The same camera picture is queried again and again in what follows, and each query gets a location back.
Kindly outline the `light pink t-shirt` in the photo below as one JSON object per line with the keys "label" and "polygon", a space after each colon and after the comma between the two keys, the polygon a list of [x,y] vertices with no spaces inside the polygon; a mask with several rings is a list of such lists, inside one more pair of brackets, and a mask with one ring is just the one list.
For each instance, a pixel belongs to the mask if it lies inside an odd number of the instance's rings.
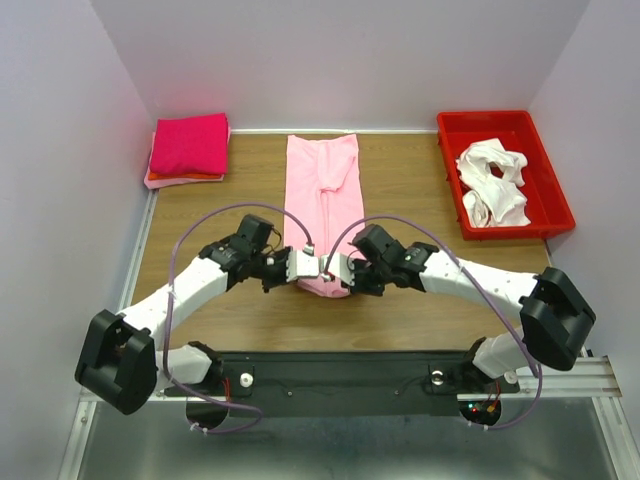
{"label": "light pink t-shirt", "polygon": [[318,257],[338,243],[340,254],[357,259],[350,242],[362,227],[340,234],[365,216],[360,183],[359,145],[354,134],[335,139],[287,138],[284,209],[308,229]]}

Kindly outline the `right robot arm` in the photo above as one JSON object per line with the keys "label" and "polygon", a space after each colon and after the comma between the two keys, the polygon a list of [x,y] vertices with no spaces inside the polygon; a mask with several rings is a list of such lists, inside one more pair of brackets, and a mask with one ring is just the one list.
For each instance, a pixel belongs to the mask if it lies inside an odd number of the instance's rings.
{"label": "right robot arm", "polygon": [[[570,277],[547,267],[539,274],[500,270],[454,256],[422,242],[404,247],[379,225],[356,234],[360,258],[344,263],[342,285],[352,293],[380,296],[387,285],[443,294],[483,304],[507,324],[496,337],[482,337],[460,366],[463,384],[482,390],[526,366],[571,370],[596,314]],[[519,327],[509,322],[519,321]]]}

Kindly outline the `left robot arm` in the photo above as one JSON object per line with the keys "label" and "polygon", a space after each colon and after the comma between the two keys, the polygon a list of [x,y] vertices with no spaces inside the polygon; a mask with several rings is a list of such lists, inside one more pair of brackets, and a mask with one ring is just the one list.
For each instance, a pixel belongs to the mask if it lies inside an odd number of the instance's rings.
{"label": "left robot arm", "polygon": [[248,214],[235,233],[204,246],[165,286],[116,313],[97,313],[75,380],[125,415],[167,388],[210,394],[226,387],[217,352],[198,341],[172,349],[169,337],[210,300],[249,278],[260,280],[264,290],[294,280],[299,253],[291,247],[268,251],[273,230],[270,222]]}

